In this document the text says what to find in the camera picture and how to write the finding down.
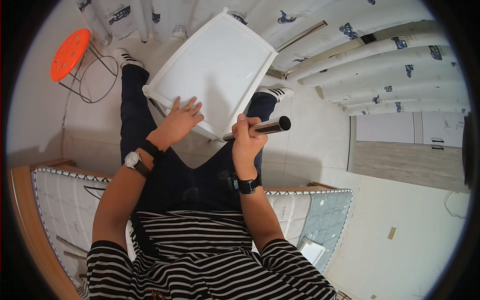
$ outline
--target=stainless steel tube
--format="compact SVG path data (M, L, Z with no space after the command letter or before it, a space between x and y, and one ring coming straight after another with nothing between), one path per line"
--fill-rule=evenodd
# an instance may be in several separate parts
M262 122L257 125L250 126L248 129L248 134L251 137L262 135L262 134L270 134L275 132L283 132L289 130L291 127L290 119L287 116L278 117L275 119L271 119L265 122ZM228 133L223 136L223 140L225 142L233 140L233 133Z

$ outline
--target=red stool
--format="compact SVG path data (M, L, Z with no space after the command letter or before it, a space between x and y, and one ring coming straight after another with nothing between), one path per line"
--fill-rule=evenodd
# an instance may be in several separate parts
M80 61L82 56L90 50L96 57L95 60L93 60L85 69L82 77L78 79L71 73L73 68L76 66L76 64ZM117 64L117 71L113 72L110 70L109 67L102 61L102 58L105 57L111 57ZM99 60L107 70L110 71L110 73L115 76L115 81L113 82L112 86L108 90L108 92L101 97L98 100L92 101L91 99L85 97L82 95L82 80L84 78L85 73L87 72L88 68L95 62ZM55 56L53 57L52 65L50 67L50 77L52 78L53 81L57 81L61 86L66 87L67 89L71 90L75 94L79 95L83 101L86 103L95 103L100 100L102 100L113 88L113 85L117 81L119 73L119 65L115 58L113 56L103 56L100 51L98 51L95 46L90 42L90 30L83 28L75 31L71 35L68 36L68 38L63 41L63 43L60 45L60 48L57 50L57 53L55 53ZM73 78L75 78L79 82L79 87L78 87L78 92L73 90L72 88L69 88L68 86L64 85L63 83L60 82L63 78L65 78L68 74L70 74Z

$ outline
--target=hand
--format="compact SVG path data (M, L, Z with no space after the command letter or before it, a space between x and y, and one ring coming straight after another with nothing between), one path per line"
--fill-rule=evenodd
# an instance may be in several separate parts
M172 111L160 126L147 136L147 140L165 151L187 136L190 130L204 119L202 114L198 114L202 108L201 102L192 108L196 100L197 97L193 97L184 107L179 108L180 97L177 97L173 102Z
M265 134L250 137L248 128L261 122L259 117L247 118L244 114L239 114L237 123L232 126L232 133L235 137L232 149L233 165L240 180L257 178L257 170L253 161L268 138Z

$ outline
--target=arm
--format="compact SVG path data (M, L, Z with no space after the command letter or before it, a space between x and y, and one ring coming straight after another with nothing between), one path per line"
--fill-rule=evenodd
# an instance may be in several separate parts
M266 135L250 137L248 127L260 122L258 117L246 118L245 115L240 114L237 123L232 127L235 137L232 149L233 164L240 180L257 178L257 170L253 161L268 138ZM278 219L262 186L256 187L252 194L240 193L240 203L248 231L260 252L271 240L284 239Z
M184 138L192 127L204 119L203 115L197 114L202 103L192 108L196 99L196 97L192 98L180 109L180 97L177 97L172 111L146 139L158 149L166 151L171 145ZM154 166L153 157L140 148L136 152L140 153L143 163L151 170ZM142 193L145 181L145 177L136 170L125 165L121 166L105 189L96 209L92 243L108 240L127 249L125 227Z

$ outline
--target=wooden bed frame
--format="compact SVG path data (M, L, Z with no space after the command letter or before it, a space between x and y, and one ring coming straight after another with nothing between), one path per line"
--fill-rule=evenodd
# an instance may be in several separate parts
M45 235L35 203L31 172L37 167L50 166L77 173L112 178L112 175L86 171L75 166L75 162L67 158L54 159L38 164L22 166L8 170L8 182L11 202L17 226L23 241L36 267L43 278L59 297L59 299L81 299L67 274L58 262L50 243ZM313 182L308 187L297 188L265 188L271 191L317 191L336 190L337 188Z

